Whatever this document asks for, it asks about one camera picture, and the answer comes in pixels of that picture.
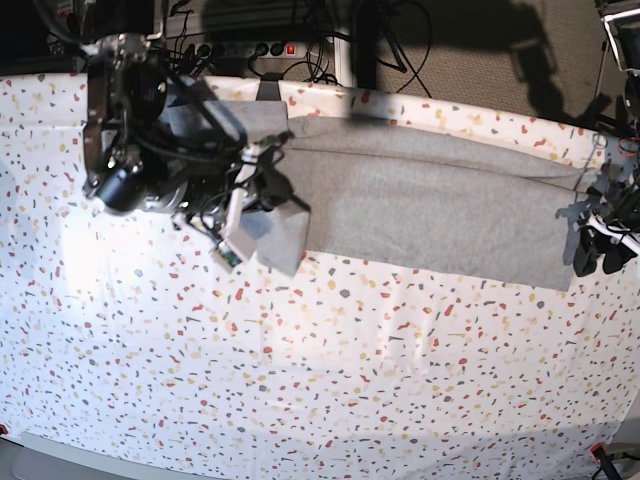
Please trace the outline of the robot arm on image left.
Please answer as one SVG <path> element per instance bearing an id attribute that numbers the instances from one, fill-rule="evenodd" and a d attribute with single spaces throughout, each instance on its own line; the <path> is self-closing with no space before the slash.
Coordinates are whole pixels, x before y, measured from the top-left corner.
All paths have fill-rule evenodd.
<path id="1" fill-rule="evenodd" d="M 47 28 L 86 61 L 85 195 L 115 215 L 167 214 L 221 240 L 249 217 L 268 226 L 310 207 L 278 169 L 292 138 L 283 104 L 231 104 L 172 66 L 163 32 L 121 24 L 70 31 L 43 1 Z"/>

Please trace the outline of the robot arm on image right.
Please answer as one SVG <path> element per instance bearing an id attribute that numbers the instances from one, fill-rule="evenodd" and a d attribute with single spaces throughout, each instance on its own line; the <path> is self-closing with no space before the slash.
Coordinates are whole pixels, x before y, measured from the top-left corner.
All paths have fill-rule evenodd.
<path id="1" fill-rule="evenodd" d="M 579 243 L 573 259 L 578 277 L 596 271 L 610 275 L 639 258 L 639 3 L 597 1 L 606 46 L 625 76 L 623 104 L 631 121 L 616 141 L 622 161 L 608 161 L 600 180 L 588 189 L 589 207 L 578 220 Z"/>

